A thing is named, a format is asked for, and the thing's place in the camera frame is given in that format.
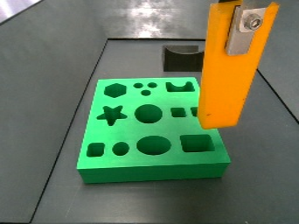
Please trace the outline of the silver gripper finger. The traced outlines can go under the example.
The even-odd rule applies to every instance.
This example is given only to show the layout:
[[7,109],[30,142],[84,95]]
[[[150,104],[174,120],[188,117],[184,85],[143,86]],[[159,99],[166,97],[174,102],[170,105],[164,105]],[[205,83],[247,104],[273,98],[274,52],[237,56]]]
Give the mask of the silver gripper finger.
[[257,32],[273,21],[267,10],[273,0],[229,0],[234,4],[226,52],[229,56],[249,53]]

